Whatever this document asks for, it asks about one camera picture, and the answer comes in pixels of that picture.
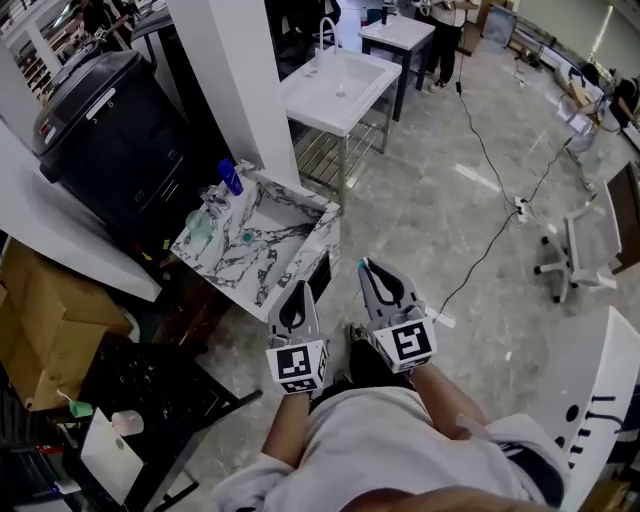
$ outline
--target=white t-shirt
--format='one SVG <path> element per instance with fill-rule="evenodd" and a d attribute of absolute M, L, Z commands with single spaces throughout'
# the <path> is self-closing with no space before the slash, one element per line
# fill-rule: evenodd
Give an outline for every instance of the white t-shirt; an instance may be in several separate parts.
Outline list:
<path fill-rule="evenodd" d="M 565 455 L 528 416 L 505 418 L 486 432 L 496 441 L 527 443 L 566 482 Z M 417 393 L 359 389 L 330 398 L 313 411 L 297 470 L 260 454 L 255 464 L 213 490 L 212 510 L 339 512 L 375 489 L 421 494 L 460 485 L 542 501 L 495 442 L 476 437 L 451 441 L 434 430 Z"/>
<path fill-rule="evenodd" d="M 480 5 L 481 0 L 468 0 L 474 5 Z M 441 4 L 435 4 L 431 8 L 431 16 L 437 19 L 439 22 L 453 27 L 461 27 L 464 25 L 464 21 L 467 19 L 466 11 L 458 9 L 456 7 L 451 10 L 445 9 Z"/>

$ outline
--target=metal rack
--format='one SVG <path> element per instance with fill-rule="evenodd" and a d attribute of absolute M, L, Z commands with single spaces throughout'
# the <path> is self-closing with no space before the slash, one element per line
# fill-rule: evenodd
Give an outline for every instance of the metal rack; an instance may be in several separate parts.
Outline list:
<path fill-rule="evenodd" d="M 381 127 L 361 122 L 349 134 L 347 145 L 350 149 L 345 170 L 347 186 L 352 186 L 358 180 L 363 169 L 356 167 L 376 140 L 381 139 L 383 132 Z M 330 190 L 340 192 L 340 140 L 340 137 L 327 132 L 309 130 L 295 146 L 300 174 Z"/>
<path fill-rule="evenodd" d="M 352 187 L 363 168 L 356 169 L 360 160 L 382 135 L 379 148 L 384 154 L 391 129 L 398 79 L 387 89 L 387 112 L 384 125 L 361 119 L 347 135 L 338 136 L 318 129 L 310 129 L 294 147 L 300 174 L 329 190 L 337 191 L 340 215 L 344 214 L 346 187 Z"/>

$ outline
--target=white pillar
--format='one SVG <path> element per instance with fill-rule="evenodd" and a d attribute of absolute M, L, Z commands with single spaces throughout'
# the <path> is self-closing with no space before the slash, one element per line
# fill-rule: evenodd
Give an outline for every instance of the white pillar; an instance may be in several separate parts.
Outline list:
<path fill-rule="evenodd" d="M 0 117 L 9 129 L 29 148 L 33 148 L 33 125 L 40 103 L 29 89 L 24 75 L 7 47 L 0 42 Z"/>
<path fill-rule="evenodd" d="M 299 184 L 264 0 L 167 4 L 233 156 Z"/>
<path fill-rule="evenodd" d="M 47 66 L 47 69 L 49 70 L 49 73 L 51 73 L 51 76 L 54 77 L 62 69 L 62 64 L 60 64 L 58 57 L 56 57 L 55 52 L 51 49 L 49 41 L 42 37 L 40 29 L 36 25 L 35 20 L 30 21 L 27 24 L 26 29 L 31 42 L 33 43 L 33 46 L 42 59 L 42 62 L 44 62 L 44 65 Z"/>

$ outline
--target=black pants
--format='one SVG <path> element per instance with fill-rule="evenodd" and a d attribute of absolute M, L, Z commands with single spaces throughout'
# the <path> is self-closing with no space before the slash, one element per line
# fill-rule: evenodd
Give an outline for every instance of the black pants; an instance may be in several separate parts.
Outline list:
<path fill-rule="evenodd" d="M 452 27 L 441 23 L 429 16 L 426 19 L 429 25 L 436 27 L 433 33 L 433 43 L 431 44 L 431 54 L 427 62 L 427 71 L 433 73 L 440 62 L 440 80 L 449 83 L 453 76 L 453 69 L 456 65 L 456 49 L 460 42 L 462 27 Z"/>
<path fill-rule="evenodd" d="M 322 402 L 343 391 L 362 388 L 380 388 L 395 386 L 413 390 L 411 382 L 404 373 L 392 373 L 380 354 L 366 341 L 356 341 L 349 357 L 349 371 L 352 382 L 346 379 L 324 389 L 322 395 L 311 403 L 313 411 Z"/>

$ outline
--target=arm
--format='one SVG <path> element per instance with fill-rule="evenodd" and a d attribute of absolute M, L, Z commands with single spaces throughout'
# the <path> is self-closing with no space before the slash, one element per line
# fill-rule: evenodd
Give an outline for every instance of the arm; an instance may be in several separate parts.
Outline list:
<path fill-rule="evenodd" d="M 457 9 L 462 9 L 463 11 L 475 11 L 479 8 L 478 5 L 473 2 L 466 2 L 464 0 L 458 0 L 453 2 Z"/>
<path fill-rule="evenodd" d="M 125 14 L 124 16 L 118 18 L 116 22 L 111 25 L 111 28 L 107 30 L 109 34 L 113 34 L 116 30 L 118 30 L 122 25 L 124 25 L 127 21 L 129 21 L 129 15 Z"/>
<path fill-rule="evenodd" d="M 416 368 L 411 374 L 411 382 L 436 429 L 449 439 L 465 440 L 470 437 L 469 432 L 456 426 L 458 414 L 463 414 L 481 425 L 488 423 L 477 404 L 433 364 Z"/>
<path fill-rule="evenodd" d="M 309 395 L 286 395 L 276 413 L 262 453 L 297 468 L 309 425 Z"/>

